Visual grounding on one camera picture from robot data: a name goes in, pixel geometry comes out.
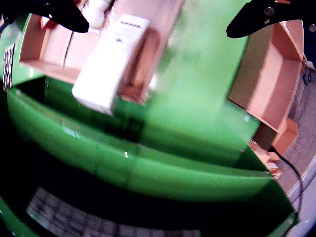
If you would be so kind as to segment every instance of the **cardboard shelf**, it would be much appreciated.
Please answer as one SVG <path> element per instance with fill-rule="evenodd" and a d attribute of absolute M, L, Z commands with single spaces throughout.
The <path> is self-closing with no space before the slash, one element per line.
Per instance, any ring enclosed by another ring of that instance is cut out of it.
<path fill-rule="evenodd" d="M 297 137 L 297 123 L 287 118 L 282 131 L 275 137 L 273 146 L 281 156 L 284 156 Z"/>
<path fill-rule="evenodd" d="M 228 94 L 275 132 L 286 121 L 297 89 L 304 57 L 300 23 L 289 22 L 289 29 L 278 23 L 252 34 Z"/>
<path fill-rule="evenodd" d="M 91 30 L 79 34 L 58 24 L 52 30 L 42 30 L 40 17 L 32 14 L 23 36 L 19 63 L 50 77 L 74 84 L 108 27 L 123 14 L 143 17 L 150 21 L 144 34 L 145 40 L 142 40 L 137 47 L 138 50 L 133 52 L 115 93 L 125 100 L 144 104 L 147 99 L 147 88 L 163 55 L 182 2 L 183 0 L 156 0 L 149 4 L 147 0 L 117 0 L 115 7 L 111 8 L 105 18 L 103 30 L 99 33 Z M 105 51 L 104 57 L 111 57 L 108 53 Z"/>

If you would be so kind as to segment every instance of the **white box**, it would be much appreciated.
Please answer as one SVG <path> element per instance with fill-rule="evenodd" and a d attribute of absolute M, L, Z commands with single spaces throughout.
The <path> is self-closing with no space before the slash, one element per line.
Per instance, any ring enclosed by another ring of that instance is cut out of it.
<path fill-rule="evenodd" d="M 112 115 L 118 85 L 149 22 L 125 14 L 101 36 L 72 89 L 81 104 Z"/>

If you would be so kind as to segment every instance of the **black cable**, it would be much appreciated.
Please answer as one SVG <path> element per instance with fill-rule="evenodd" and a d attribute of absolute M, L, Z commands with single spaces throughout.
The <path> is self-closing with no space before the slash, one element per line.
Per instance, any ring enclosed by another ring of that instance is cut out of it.
<path fill-rule="evenodd" d="M 290 166 L 294 173 L 296 174 L 296 176 L 298 177 L 299 179 L 299 183 L 300 183 L 300 194 L 298 195 L 297 198 L 300 198 L 299 199 L 299 203 L 298 203 L 298 208 L 297 208 L 297 213 L 296 213 L 296 217 L 299 218 L 300 216 L 300 213 L 301 213 L 301 209 L 302 209 L 302 200 L 303 200 L 303 181 L 302 181 L 302 178 L 301 178 L 301 175 L 300 173 L 297 171 L 297 169 L 294 167 L 294 165 L 292 165 L 288 160 L 286 160 L 283 156 L 281 156 L 277 150 L 274 148 L 274 147 L 271 147 L 269 150 L 269 152 L 274 152 L 277 154 L 278 157 L 280 157 L 280 159 L 282 161 L 284 161 L 288 166 Z M 284 236 L 287 235 L 287 233 L 295 226 L 295 221 L 293 221 L 292 225 L 287 229 L 287 231 L 284 233 Z"/>
<path fill-rule="evenodd" d="M 305 184 L 305 188 L 303 189 L 302 192 L 304 192 L 308 187 L 309 185 L 312 183 L 312 181 L 315 179 L 316 177 L 316 173 L 313 175 L 313 177 L 311 178 L 311 181 L 308 183 L 308 184 Z M 291 204 L 293 204 L 294 202 L 296 202 L 296 200 L 299 198 L 299 195 L 293 200 L 293 202 L 291 202 Z"/>

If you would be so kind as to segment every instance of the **white cylinder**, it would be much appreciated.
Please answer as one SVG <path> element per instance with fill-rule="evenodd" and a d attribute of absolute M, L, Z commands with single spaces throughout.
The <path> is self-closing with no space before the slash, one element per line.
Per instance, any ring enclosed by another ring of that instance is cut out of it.
<path fill-rule="evenodd" d="M 104 12 L 109 8 L 111 1 L 90 0 L 89 7 L 86 10 L 85 18 L 90 27 L 100 29 L 104 23 Z"/>

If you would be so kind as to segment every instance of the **checkered pattern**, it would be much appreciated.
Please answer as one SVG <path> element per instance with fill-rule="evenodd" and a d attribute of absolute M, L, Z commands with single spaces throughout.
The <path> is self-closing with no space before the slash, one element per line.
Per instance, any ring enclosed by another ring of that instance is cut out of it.
<path fill-rule="evenodd" d="M 3 89 L 7 90 L 7 88 L 12 87 L 12 66 L 13 66 L 13 53 L 14 53 L 14 44 L 9 46 L 4 51 L 3 58 Z"/>
<path fill-rule="evenodd" d="M 138 228 L 101 219 L 79 210 L 42 188 L 27 213 L 58 237 L 199 237 L 198 230 L 164 231 Z"/>

